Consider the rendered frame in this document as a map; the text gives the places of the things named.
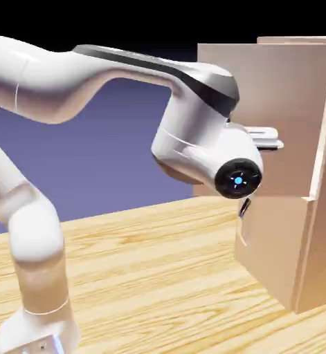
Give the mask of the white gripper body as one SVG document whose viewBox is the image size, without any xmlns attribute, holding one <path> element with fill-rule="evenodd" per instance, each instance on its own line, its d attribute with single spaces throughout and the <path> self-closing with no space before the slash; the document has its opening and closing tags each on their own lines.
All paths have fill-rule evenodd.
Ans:
<svg viewBox="0 0 326 354">
<path fill-rule="evenodd" d="M 284 143 L 278 138 L 278 131 L 272 127 L 245 127 L 259 150 L 278 150 Z"/>
</svg>

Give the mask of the large light wood cabinet door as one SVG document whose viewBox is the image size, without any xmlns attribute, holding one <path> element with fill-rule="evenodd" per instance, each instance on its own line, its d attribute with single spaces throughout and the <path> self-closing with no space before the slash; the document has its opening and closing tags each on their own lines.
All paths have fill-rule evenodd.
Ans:
<svg viewBox="0 0 326 354">
<path fill-rule="evenodd" d="M 273 127 L 258 194 L 308 196 L 326 100 L 326 44 L 201 44 L 198 60 L 230 71 L 240 101 L 232 121 Z"/>
</svg>

